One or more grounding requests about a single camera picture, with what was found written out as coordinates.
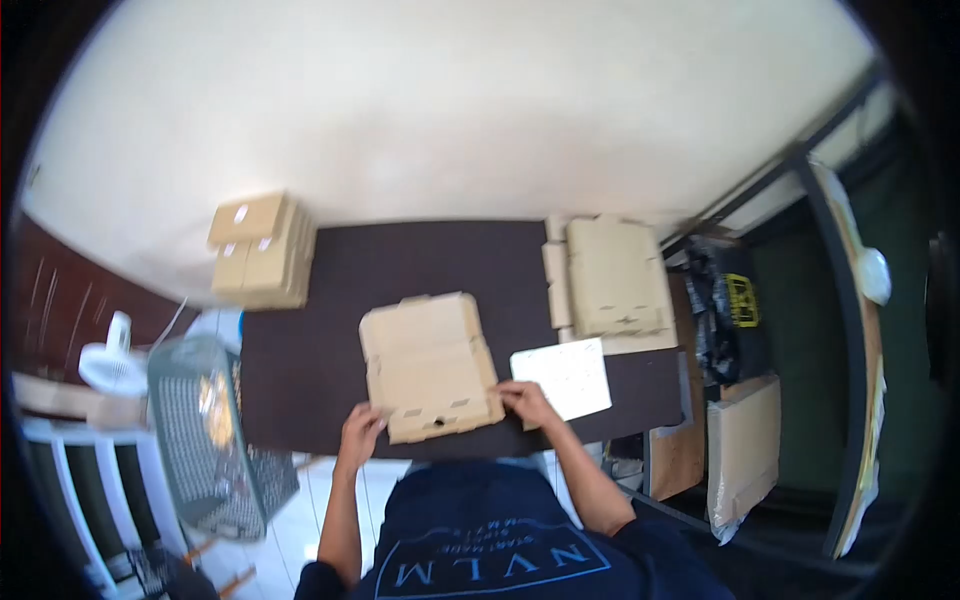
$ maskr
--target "dark brown table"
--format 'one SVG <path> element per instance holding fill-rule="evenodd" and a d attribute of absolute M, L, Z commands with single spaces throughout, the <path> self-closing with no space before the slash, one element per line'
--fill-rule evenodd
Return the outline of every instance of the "dark brown table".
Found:
<path fill-rule="evenodd" d="M 372 308 L 464 291 L 476 298 L 497 376 L 518 350 L 557 344 L 540 246 L 543 222 L 465 221 L 321 229 L 302 310 L 249 312 L 241 358 L 249 444 L 333 455 L 352 407 L 367 400 L 357 327 Z M 606 358 L 613 407 L 571 422 L 584 443 L 680 422 L 676 350 Z M 512 416 L 374 456 L 440 460 L 522 456 L 549 447 Z"/>

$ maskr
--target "hand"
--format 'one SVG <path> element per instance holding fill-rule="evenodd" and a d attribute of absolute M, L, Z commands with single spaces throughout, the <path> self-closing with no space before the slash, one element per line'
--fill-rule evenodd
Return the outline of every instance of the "hand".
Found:
<path fill-rule="evenodd" d="M 533 381 L 502 381 L 493 389 L 500 393 L 500 398 L 508 408 L 531 425 L 546 430 L 564 422 L 546 401 L 540 385 Z"/>
<path fill-rule="evenodd" d="M 373 456 L 376 436 L 380 435 L 387 423 L 380 418 L 380 411 L 371 408 L 369 402 L 353 407 L 340 435 L 340 452 L 337 454 L 337 468 L 356 471 Z"/>

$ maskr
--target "person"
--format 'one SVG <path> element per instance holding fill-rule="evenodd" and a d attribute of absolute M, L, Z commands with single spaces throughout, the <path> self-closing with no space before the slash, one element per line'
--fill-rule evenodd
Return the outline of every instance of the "person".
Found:
<path fill-rule="evenodd" d="M 317 561 L 295 600 L 317 598 L 732 598 L 669 524 L 638 520 L 536 383 L 504 404 L 557 452 L 581 530 L 535 468 L 496 461 L 412 468 L 396 482 L 361 579 L 357 471 L 385 423 L 360 404 L 344 423 Z"/>

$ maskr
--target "gray plastic crate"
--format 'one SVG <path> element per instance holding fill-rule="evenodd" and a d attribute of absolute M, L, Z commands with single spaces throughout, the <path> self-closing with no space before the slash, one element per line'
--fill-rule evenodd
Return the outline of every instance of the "gray plastic crate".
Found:
<path fill-rule="evenodd" d="M 202 377 L 227 382 L 233 443 L 217 447 L 207 435 Z M 261 540 L 267 523 L 300 489 L 290 452 L 247 447 L 240 427 L 240 357 L 214 336 L 173 340 L 147 361 L 150 413 L 170 492 L 180 519 L 222 538 Z"/>

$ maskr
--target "wooden cabinet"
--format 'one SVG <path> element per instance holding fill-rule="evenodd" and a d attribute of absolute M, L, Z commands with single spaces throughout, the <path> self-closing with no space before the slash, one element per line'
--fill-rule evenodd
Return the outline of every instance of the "wooden cabinet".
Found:
<path fill-rule="evenodd" d="M 15 371 L 85 385 L 77 372 L 80 350 L 107 339 L 113 311 L 130 315 L 133 346 L 152 344 L 177 312 L 176 302 L 70 250 L 26 216 L 12 235 Z M 169 336 L 186 331 L 197 314 L 184 307 Z"/>

